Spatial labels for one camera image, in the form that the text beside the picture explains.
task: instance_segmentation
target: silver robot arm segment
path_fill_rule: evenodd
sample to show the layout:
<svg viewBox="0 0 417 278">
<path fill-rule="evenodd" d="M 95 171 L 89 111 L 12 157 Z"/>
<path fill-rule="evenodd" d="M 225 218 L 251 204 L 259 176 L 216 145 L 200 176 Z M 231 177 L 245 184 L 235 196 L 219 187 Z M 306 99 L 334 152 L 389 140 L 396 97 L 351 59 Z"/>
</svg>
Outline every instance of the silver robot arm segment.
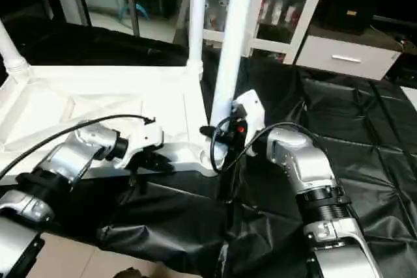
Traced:
<svg viewBox="0 0 417 278">
<path fill-rule="evenodd" d="M 307 135 L 274 128 L 253 150 L 282 167 L 296 195 L 314 277 L 382 278 L 326 154 Z"/>
<path fill-rule="evenodd" d="M 13 217 L 0 216 L 0 278 L 27 275 L 44 245 L 41 232 L 31 226 L 42 228 L 53 219 L 94 160 L 106 159 L 121 168 L 135 153 L 163 144 L 164 133 L 156 123 L 143 129 L 128 141 L 101 124 L 80 128 L 52 149 L 31 173 L 17 177 L 18 188 L 0 198 L 0 214 L 11 212 L 8 217 Z"/>
</svg>

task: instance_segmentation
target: black wire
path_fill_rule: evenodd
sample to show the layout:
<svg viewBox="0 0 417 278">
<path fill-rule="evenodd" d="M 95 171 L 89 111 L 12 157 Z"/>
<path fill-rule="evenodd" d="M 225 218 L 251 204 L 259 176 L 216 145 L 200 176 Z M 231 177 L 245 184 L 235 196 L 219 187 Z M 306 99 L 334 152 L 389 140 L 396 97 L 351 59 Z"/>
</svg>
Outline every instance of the black wire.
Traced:
<svg viewBox="0 0 417 278">
<path fill-rule="evenodd" d="M 219 133 L 221 132 L 223 125 L 226 124 L 227 122 L 229 122 L 232 119 L 233 119 L 233 117 L 226 117 L 223 120 L 221 120 L 220 123 L 217 125 L 216 129 L 214 130 L 213 136 L 211 137 L 210 163 L 211 163 L 211 166 L 213 167 L 213 171 L 215 171 L 218 174 L 221 174 L 222 171 L 217 167 L 216 160 L 214 159 L 214 146 L 216 144 L 216 138 L 219 135 Z"/>
<path fill-rule="evenodd" d="M 311 131 L 309 131 L 307 128 L 305 128 L 301 125 L 298 125 L 296 123 L 293 123 L 293 122 L 279 122 L 279 123 L 275 123 L 275 124 L 272 124 L 270 126 L 267 126 L 267 127 L 263 128 L 261 131 L 259 131 L 256 134 L 256 136 L 244 147 L 242 152 L 229 164 L 229 166 L 227 166 L 225 169 L 222 169 L 222 171 L 230 170 L 233 166 L 235 166 L 237 164 L 237 162 L 239 162 L 239 160 L 245 155 L 245 153 L 256 142 L 256 140 L 258 140 L 266 132 L 269 132 L 272 128 L 279 127 L 279 126 L 290 126 L 292 128 L 296 128 L 296 129 L 300 130 L 302 133 L 305 133 L 306 135 L 311 137 L 311 139 L 314 140 L 317 143 L 318 148 L 321 148 L 323 150 L 323 146 L 320 144 L 320 142 L 318 142 L 317 136 L 314 133 L 312 133 Z"/>
<path fill-rule="evenodd" d="M 83 122 L 83 123 L 79 123 L 77 125 L 74 125 L 72 127 L 69 127 L 65 130 L 62 130 L 44 140 L 42 140 L 41 142 L 37 143 L 35 146 L 33 146 L 32 148 L 26 150 L 24 153 L 20 154 L 16 159 L 14 159 L 12 162 L 10 162 L 1 172 L 0 172 L 0 180 L 13 168 L 15 167 L 17 164 L 19 164 L 19 162 L 21 162 L 23 159 L 25 159 L 27 156 L 31 155 L 33 152 L 35 152 L 36 150 L 38 150 L 39 148 L 41 148 L 42 146 L 50 143 L 51 141 L 55 140 L 56 138 L 62 136 L 62 135 L 66 135 L 70 132 L 73 132 L 74 130 L 78 130 L 80 128 L 86 127 L 86 126 L 90 126 L 99 122 L 102 122 L 103 120 L 113 120 L 115 118 L 139 118 L 141 120 L 144 120 L 146 123 L 151 123 L 154 122 L 154 120 L 147 118 L 147 117 L 142 117 L 141 115 L 133 115 L 133 114 L 117 114 L 117 115 L 108 115 L 106 117 L 99 117 L 96 118 L 94 120 L 88 120 L 87 122 Z"/>
</svg>

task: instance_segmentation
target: white drawer unit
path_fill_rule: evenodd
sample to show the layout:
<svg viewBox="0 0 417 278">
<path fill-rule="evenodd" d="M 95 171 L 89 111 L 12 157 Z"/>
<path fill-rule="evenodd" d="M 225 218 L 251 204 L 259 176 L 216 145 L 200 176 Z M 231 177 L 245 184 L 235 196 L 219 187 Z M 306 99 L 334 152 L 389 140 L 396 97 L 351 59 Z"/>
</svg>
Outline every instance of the white drawer unit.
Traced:
<svg viewBox="0 0 417 278">
<path fill-rule="evenodd" d="M 380 80 L 399 55 L 397 51 L 308 36 L 296 64 Z"/>
</svg>

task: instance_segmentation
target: black plastic sheet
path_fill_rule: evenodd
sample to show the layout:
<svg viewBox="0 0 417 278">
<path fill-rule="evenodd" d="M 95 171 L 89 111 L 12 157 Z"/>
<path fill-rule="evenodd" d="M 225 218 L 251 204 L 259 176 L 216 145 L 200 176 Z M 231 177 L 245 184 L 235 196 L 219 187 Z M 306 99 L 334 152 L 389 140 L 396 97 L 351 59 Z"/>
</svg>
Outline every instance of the black plastic sheet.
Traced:
<svg viewBox="0 0 417 278">
<path fill-rule="evenodd" d="M 32 63 L 186 60 L 181 48 L 101 29 L 44 25 L 42 36 L 34 29 L 25 35 L 18 32 L 25 23 L 11 25 L 10 33 Z M 212 53 L 205 54 L 202 90 L 208 113 L 216 62 Z M 320 136 L 385 278 L 416 277 L 417 112 L 401 89 L 243 60 L 237 94 L 251 88 L 265 107 L 267 124 L 298 122 Z M 301 218 L 287 179 L 261 158 L 243 160 L 240 173 L 243 183 L 230 203 L 218 201 L 224 198 L 223 178 L 195 172 L 141 176 L 134 187 L 127 178 L 84 181 L 53 229 L 204 278 L 305 277 Z"/>
</svg>

